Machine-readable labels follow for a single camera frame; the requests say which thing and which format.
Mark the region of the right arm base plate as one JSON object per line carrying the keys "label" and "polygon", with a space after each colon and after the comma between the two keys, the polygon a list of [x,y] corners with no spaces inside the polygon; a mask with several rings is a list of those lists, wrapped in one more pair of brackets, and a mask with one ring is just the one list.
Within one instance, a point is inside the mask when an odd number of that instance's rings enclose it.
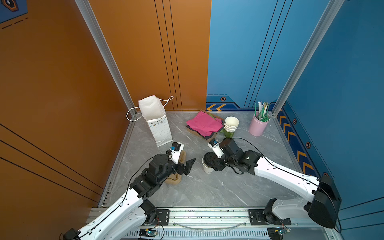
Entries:
{"label": "right arm base plate", "polygon": [[249,209],[249,219],[252,226],[264,226],[264,225],[284,225],[290,226],[292,224],[291,219],[284,220],[279,219],[273,213],[264,213],[262,209]]}

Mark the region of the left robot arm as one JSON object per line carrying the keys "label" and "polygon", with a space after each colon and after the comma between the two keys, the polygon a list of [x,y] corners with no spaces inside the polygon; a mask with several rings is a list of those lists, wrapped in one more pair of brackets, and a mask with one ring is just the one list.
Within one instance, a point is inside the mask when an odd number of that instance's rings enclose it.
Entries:
{"label": "left robot arm", "polygon": [[125,233],[155,218],[156,207],[148,200],[169,176],[188,175],[196,159],[184,164],[157,154],[147,160],[149,166],[135,179],[131,178],[126,192],[99,217],[79,230],[70,229],[60,240],[119,240]]}

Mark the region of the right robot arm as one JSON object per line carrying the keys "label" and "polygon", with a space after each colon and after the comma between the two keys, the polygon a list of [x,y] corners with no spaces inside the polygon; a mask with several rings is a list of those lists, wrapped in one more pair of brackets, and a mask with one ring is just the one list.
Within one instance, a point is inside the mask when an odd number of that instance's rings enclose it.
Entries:
{"label": "right robot arm", "polygon": [[342,198],[334,180],[328,176],[317,178],[295,172],[255,151],[239,151],[236,155],[221,157],[210,152],[204,156],[204,163],[217,172],[230,167],[240,175],[249,173],[271,180],[299,195],[298,199],[289,201],[270,199],[264,210],[270,224],[291,218],[309,218],[328,229],[337,226]]}

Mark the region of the white takeout coffee cup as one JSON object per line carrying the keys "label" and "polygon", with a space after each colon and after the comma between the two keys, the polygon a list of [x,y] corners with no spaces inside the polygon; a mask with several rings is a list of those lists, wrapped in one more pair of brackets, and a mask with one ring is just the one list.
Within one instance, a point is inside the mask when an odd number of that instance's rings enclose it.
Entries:
{"label": "white takeout coffee cup", "polygon": [[212,172],[214,172],[215,170],[211,167],[209,167],[206,162],[205,162],[205,157],[202,158],[202,164],[203,164],[203,169],[204,169],[204,172],[207,173],[207,174],[210,174]]}

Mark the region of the beige pulp cup carrier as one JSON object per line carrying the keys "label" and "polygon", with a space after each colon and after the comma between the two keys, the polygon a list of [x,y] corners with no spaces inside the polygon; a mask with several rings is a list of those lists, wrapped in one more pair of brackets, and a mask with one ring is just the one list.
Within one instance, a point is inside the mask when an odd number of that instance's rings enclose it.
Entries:
{"label": "beige pulp cup carrier", "polygon": [[[181,154],[179,156],[178,163],[184,164],[186,162],[187,154],[184,150],[181,151]],[[182,180],[182,176],[178,173],[170,175],[166,180],[165,183],[168,185],[178,185]]]}

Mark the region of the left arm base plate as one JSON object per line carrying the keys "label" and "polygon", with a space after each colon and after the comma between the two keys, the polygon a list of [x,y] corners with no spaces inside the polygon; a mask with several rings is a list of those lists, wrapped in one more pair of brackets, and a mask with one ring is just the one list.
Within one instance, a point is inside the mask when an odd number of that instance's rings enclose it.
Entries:
{"label": "left arm base plate", "polygon": [[170,220],[170,209],[157,209],[156,213],[152,217],[147,217],[142,226],[155,226],[158,223],[160,225],[168,226]]}

